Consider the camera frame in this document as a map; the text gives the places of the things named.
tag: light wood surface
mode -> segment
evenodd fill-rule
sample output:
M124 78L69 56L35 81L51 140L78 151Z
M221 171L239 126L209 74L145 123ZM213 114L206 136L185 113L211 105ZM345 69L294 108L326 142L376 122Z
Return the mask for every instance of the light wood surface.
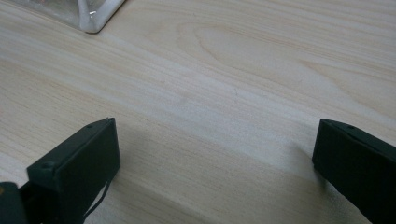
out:
M0 180L116 118L86 223L368 223L314 172L320 118L396 145L396 1L134 0L87 35L0 2Z

